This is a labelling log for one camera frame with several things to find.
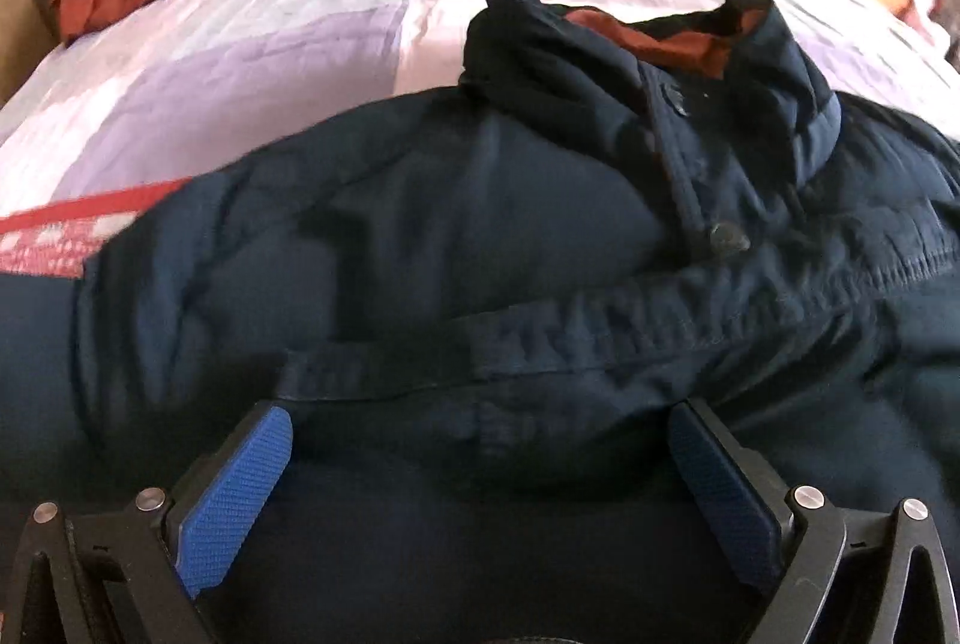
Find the silver screw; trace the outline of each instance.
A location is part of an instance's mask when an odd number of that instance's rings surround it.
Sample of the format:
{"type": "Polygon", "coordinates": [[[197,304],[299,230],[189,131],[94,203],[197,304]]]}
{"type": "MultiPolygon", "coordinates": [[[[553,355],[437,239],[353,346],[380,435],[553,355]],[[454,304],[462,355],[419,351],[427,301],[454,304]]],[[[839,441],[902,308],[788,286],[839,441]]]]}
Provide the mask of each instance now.
{"type": "Polygon", "coordinates": [[[904,501],[904,514],[910,519],[923,522],[930,515],[930,509],[926,507],[923,501],[918,501],[916,498],[907,498],[904,501]]]}
{"type": "Polygon", "coordinates": [[[136,493],[136,508],[141,511],[155,511],[166,499],[167,493],[158,486],[148,486],[136,493]]]}
{"type": "Polygon", "coordinates": [[[793,491],[793,499],[803,508],[824,508],[827,499],[815,486],[799,486],[793,491]]]}
{"type": "Polygon", "coordinates": [[[53,519],[58,511],[59,508],[52,501],[41,503],[34,509],[34,522],[43,525],[53,519]]]}

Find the jacket button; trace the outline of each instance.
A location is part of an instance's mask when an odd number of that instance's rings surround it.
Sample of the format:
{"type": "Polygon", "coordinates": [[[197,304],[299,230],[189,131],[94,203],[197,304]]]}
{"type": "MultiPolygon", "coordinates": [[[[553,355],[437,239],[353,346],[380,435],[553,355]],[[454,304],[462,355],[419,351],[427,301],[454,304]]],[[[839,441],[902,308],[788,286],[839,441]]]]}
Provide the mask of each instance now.
{"type": "Polygon", "coordinates": [[[683,115],[683,117],[686,118],[686,106],[683,103],[683,93],[676,86],[664,86],[664,99],[677,115],[683,115]]]}
{"type": "Polygon", "coordinates": [[[750,248],[750,238],[732,221],[722,221],[710,228],[710,251],[718,257],[738,254],[750,248]]]}

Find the jacket collar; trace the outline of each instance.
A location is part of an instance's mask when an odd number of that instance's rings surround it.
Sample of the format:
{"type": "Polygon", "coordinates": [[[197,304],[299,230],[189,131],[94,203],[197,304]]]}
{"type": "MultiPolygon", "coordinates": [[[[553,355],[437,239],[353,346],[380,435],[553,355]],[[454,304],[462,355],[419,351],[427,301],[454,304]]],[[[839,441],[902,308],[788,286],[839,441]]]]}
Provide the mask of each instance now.
{"type": "MultiPolygon", "coordinates": [[[[570,23],[565,5],[487,0],[467,30],[461,83],[542,134],[605,157],[644,91],[637,59],[570,23]]],[[[762,15],[733,42],[723,70],[733,115],[763,137],[803,185],[833,151],[840,104],[771,0],[726,0],[713,11],[628,27],[663,40],[683,31],[731,36],[745,12],[762,15]]]]}

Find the bedspread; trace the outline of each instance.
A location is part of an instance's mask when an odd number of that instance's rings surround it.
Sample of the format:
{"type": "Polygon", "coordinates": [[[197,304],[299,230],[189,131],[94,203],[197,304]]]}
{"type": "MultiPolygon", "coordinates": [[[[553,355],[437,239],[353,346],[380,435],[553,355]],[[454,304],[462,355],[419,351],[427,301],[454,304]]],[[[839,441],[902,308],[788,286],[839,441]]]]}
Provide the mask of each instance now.
{"type": "MultiPolygon", "coordinates": [[[[620,19],[722,0],[559,0],[620,19]]],[[[960,75],[872,0],[776,0],[832,86],[956,137],[960,75]]],[[[196,175],[347,108],[454,84],[483,0],[157,0],[0,110],[0,217],[196,175]]]]}

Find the metal rivet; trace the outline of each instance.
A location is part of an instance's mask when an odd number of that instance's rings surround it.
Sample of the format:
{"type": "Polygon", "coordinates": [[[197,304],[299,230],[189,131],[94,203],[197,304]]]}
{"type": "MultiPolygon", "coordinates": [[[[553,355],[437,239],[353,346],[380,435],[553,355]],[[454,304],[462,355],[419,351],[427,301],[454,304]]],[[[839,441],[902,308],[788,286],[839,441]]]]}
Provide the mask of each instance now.
{"type": "Polygon", "coordinates": [[[926,507],[923,501],[918,501],[916,498],[907,498],[904,501],[904,514],[910,519],[923,522],[930,515],[930,509],[926,507]]]}
{"type": "Polygon", "coordinates": [[[824,493],[816,489],[815,486],[799,486],[793,491],[793,499],[803,508],[824,508],[827,499],[824,493]]]}
{"type": "Polygon", "coordinates": [[[34,509],[34,522],[38,525],[43,525],[53,519],[58,511],[59,508],[57,508],[56,503],[52,501],[41,503],[34,509]]]}
{"type": "Polygon", "coordinates": [[[750,248],[750,238],[731,221],[720,221],[710,228],[710,250],[717,256],[737,254],[750,248]]]}
{"type": "Polygon", "coordinates": [[[155,511],[166,499],[167,493],[158,486],[148,486],[136,493],[136,508],[141,511],[155,511]]]}

